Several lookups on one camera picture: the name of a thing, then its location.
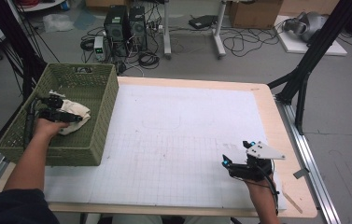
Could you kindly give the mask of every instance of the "table leg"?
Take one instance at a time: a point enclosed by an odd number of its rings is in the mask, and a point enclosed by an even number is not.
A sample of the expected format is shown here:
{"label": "table leg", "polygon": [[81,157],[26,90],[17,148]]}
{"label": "table leg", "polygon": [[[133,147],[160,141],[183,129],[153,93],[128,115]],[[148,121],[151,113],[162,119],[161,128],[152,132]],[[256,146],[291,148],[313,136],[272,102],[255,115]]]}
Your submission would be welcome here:
{"label": "table leg", "polygon": [[172,48],[170,46],[170,34],[169,34],[169,0],[164,1],[164,27],[163,27],[163,44],[164,44],[164,56],[166,59],[171,59]]}
{"label": "table leg", "polygon": [[226,2],[227,2],[226,0],[221,0],[221,3],[219,5],[217,29],[213,29],[213,37],[214,37],[214,40],[216,41],[219,59],[226,55],[221,37],[219,36],[219,32],[221,31],[222,20],[224,19]]}

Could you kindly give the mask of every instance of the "desktop computer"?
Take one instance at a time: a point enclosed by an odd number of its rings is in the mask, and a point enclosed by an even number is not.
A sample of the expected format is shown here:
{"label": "desktop computer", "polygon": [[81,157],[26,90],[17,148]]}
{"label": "desktop computer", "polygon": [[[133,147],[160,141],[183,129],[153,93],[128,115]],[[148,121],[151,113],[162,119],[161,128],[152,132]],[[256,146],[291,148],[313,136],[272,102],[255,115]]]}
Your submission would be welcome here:
{"label": "desktop computer", "polygon": [[126,6],[110,6],[104,22],[111,55],[126,57],[132,47],[130,23]]}
{"label": "desktop computer", "polygon": [[129,23],[131,27],[133,50],[146,51],[147,29],[144,7],[131,7],[129,13]]}

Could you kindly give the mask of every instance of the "forearm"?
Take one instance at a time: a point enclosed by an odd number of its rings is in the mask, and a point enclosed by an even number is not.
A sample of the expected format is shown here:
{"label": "forearm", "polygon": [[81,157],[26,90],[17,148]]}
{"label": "forearm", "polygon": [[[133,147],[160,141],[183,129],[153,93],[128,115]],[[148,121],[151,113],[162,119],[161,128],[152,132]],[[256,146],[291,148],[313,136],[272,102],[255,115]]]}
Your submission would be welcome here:
{"label": "forearm", "polygon": [[250,198],[260,217],[261,224],[280,223],[275,213],[275,201],[269,189],[261,188],[261,190],[250,192]]}
{"label": "forearm", "polygon": [[50,137],[44,134],[37,134],[33,137],[7,180],[4,190],[44,189],[49,142]]}
{"label": "forearm", "polygon": [[253,180],[247,180],[246,185],[250,193],[251,202],[253,202],[258,216],[260,217],[260,223],[280,223],[280,220],[278,219],[276,214],[274,195],[268,188],[269,183],[266,180],[262,180],[255,183]]}

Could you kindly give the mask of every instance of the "human hand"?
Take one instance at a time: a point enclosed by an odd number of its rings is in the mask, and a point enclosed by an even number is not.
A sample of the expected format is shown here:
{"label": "human hand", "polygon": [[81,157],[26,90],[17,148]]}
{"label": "human hand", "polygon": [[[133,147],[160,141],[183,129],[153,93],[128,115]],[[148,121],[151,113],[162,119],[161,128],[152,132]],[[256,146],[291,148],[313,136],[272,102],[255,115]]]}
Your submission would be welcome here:
{"label": "human hand", "polygon": [[35,125],[35,136],[42,135],[51,139],[55,136],[61,128],[68,127],[69,123],[64,122],[52,122],[47,119],[38,119]]}

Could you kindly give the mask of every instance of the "basket mesh side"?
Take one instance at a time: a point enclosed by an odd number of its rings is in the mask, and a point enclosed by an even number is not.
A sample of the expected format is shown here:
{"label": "basket mesh side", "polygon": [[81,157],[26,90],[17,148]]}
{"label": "basket mesh side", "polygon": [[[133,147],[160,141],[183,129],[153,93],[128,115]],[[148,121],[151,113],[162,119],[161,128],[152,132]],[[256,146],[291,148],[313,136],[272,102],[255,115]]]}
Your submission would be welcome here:
{"label": "basket mesh side", "polygon": [[80,130],[52,139],[47,165],[99,165],[118,88],[113,65],[48,64],[32,95],[0,140],[0,152],[10,161],[19,160],[23,152],[26,108],[36,96],[47,97],[54,90],[88,107],[91,119]]}

